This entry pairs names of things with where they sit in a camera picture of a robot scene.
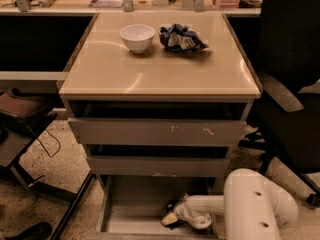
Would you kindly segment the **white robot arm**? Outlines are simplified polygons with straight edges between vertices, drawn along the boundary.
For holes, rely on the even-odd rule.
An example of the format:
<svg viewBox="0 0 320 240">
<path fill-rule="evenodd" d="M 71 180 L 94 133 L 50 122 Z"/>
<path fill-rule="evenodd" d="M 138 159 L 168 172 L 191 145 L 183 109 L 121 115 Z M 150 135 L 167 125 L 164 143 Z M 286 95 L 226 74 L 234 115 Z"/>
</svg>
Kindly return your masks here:
<svg viewBox="0 0 320 240">
<path fill-rule="evenodd" d="M 251 169 L 231 172 L 221 195 L 188 195 L 169 205 L 165 227 L 187 222 L 206 229 L 215 215 L 224 218 L 226 240 L 281 240 L 279 230 L 298 218 L 294 198 L 285 189 Z"/>
</svg>

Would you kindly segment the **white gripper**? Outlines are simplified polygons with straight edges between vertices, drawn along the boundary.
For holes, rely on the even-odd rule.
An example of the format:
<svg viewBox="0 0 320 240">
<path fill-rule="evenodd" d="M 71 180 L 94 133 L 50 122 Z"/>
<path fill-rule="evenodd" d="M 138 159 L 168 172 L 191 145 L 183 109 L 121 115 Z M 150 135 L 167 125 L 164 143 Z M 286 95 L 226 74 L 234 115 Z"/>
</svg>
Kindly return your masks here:
<svg viewBox="0 0 320 240">
<path fill-rule="evenodd" d="M 180 202 L 174 207 L 174 212 L 168 212 L 162 219 L 164 227 L 180 221 L 188 222 L 195 229 L 205 229 L 212 224 L 207 201 L 202 198 L 189 198 L 188 193 L 183 193 Z"/>
</svg>

